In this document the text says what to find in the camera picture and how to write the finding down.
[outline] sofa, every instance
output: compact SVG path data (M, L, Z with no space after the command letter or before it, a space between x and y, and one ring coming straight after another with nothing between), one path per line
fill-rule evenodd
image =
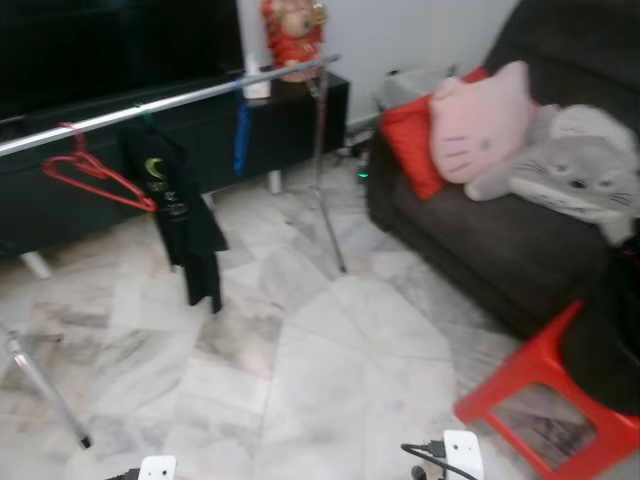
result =
M485 59L529 65L539 104L590 104L640 129L640 4L523 0ZM513 195L476 203L447 185L427 201L411 188L382 128L370 144L369 215L523 338L589 288L608 245L591 224Z

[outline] stuffed toy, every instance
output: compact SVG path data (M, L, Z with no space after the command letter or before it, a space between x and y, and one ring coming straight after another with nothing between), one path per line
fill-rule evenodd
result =
M602 137L617 150L633 157L636 152L632 131L611 115L588 105L572 105L560 109L557 105L540 107L532 121L529 145L543 145L551 139L563 137ZM492 166L465 185L465 193L475 201L492 200L511 192L509 180L518 153L499 165Z
M475 83L448 78L431 100L433 160L442 177L467 183L522 148L532 119L527 65L513 62Z
M282 68L313 60L320 55L326 8L314 0L263 0L261 7L274 65ZM304 82L317 69L282 77L286 82Z
M604 137L568 136L525 149L514 159L513 193L595 223L610 244L633 233L640 216L640 161Z

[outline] black tv cabinet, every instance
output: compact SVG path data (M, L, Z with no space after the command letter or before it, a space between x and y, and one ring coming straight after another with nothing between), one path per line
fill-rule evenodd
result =
M219 83L228 78L217 79ZM135 103L212 85L211 79L105 98L43 112L4 127L1 141L129 107ZM330 76L325 151L343 146L349 82ZM253 110L245 174L233 171L237 98L234 93L154 114L156 125L189 152L203 192L279 170L311 157L315 101L304 84L272 82L271 97L249 102ZM87 134L89 151L122 171L118 131L131 122ZM0 257L40 250L117 224L141 211L92 195L45 176L43 160L73 150L71 139L0 158Z

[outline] black bag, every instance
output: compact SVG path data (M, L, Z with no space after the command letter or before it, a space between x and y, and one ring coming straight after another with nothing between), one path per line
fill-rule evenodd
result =
M636 235L611 250L583 311L567 329L562 357L594 400L640 415L640 221Z

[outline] red hanger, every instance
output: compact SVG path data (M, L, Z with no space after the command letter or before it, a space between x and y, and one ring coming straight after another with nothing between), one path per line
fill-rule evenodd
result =
M73 128L73 125L71 125L70 123L61 123L60 126ZM95 193L96 195L110 198L111 200L115 200L116 202L124 203L132 207L140 208L147 212L155 212L156 210L155 202L151 200L149 197L147 197L142 192L142 190L140 190L133 183L131 183L129 180L122 177L118 173L105 167L102 164L102 162L100 162L100 160L98 160L96 157L94 157L93 155L87 152L87 142L85 140L84 134L81 131L75 130L74 138L76 143L75 152L73 152L71 155L62 155L58 157L52 157L49 160L46 160L45 162L43 162L42 171L46 175L52 178L55 178L56 180L70 183L75 187L82 188L84 190L87 190L88 192ZM114 195L113 193L82 183L81 181L76 180L74 178L67 177L59 173L55 168L56 164L60 162L70 163L81 172L84 172L87 175L100 178L102 180L115 180L124 188L132 192L137 197L137 200L131 200L126 197Z

